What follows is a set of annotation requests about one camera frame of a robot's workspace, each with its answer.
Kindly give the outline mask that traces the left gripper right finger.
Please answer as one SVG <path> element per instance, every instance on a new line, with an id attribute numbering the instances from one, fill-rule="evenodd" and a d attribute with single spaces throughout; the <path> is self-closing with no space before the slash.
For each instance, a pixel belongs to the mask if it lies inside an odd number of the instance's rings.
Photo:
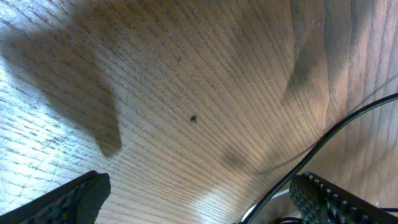
<path id="1" fill-rule="evenodd" d="M 289 197 L 303 223 L 397 224 L 397 217 L 312 172 L 295 175 Z"/>

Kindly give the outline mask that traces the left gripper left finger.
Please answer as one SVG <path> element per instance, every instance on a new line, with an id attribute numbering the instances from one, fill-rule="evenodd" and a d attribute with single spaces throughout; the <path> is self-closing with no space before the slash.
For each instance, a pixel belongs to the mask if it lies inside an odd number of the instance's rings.
<path id="1" fill-rule="evenodd" d="M 1 215 L 1 223 L 92 224 L 110 192 L 109 174 L 100 174 L 92 170 Z"/>

